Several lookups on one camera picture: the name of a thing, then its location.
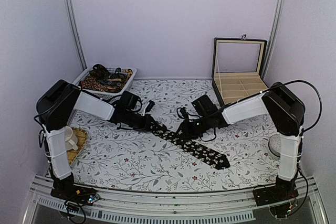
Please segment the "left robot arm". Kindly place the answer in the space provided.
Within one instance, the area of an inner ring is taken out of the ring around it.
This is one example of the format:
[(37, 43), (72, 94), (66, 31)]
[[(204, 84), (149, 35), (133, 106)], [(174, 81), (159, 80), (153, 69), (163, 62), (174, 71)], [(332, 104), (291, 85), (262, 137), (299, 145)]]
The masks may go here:
[(34, 120), (41, 126), (50, 175), (53, 180), (51, 195), (60, 199), (73, 200), (96, 194), (94, 189), (83, 189), (75, 185), (68, 163), (65, 146), (65, 129), (80, 111), (103, 121), (124, 124), (132, 130), (152, 132), (158, 123), (149, 115), (141, 115), (135, 109), (141, 103), (139, 96), (124, 91), (109, 100), (69, 83), (57, 81), (37, 102)]

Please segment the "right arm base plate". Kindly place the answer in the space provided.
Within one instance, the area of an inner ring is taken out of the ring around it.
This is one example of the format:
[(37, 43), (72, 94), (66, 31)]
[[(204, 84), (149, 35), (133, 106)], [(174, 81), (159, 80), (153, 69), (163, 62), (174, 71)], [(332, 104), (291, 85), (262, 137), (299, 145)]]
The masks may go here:
[(299, 196), (298, 191), (294, 189), (285, 189), (283, 187), (258, 185), (253, 189), (253, 196), (257, 206), (274, 204), (277, 202), (295, 199)]

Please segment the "black floral tie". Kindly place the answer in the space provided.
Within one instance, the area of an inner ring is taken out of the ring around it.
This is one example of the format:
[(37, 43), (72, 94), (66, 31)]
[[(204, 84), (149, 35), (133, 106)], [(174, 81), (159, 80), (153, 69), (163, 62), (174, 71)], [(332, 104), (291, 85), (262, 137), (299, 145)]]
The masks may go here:
[(173, 132), (163, 124), (152, 123), (150, 130), (155, 136), (174, 144), (216, 170), (230, 168), (230, 163), (225, 154), (197, 142), (197, 136), (192, 136), (188, 132), (187, 126), (189, 126), (189, 123), (182, 122), (177, 131)]

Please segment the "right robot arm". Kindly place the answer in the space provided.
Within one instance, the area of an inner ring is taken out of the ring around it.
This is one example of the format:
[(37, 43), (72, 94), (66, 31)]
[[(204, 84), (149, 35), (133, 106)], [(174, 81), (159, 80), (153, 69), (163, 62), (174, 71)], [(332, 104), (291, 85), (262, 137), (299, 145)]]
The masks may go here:
[(193, 101), (192, 105), (199, 118), (191, 120), (186, 112), (181, 114), (184, 120), (177, 130), (181, 138), (200, 138), (209, 129), (220, 129), (268, 114), (281, 142), (280, 166), (275, 185), (255, 189), (255, 200), (259, 204), (266, 204), (298, 196), (295, 180), (299, 172), (305, 106), (285, 84), (276, 82), (265, 91), (221, 108), (213, 104), (207, 95)]

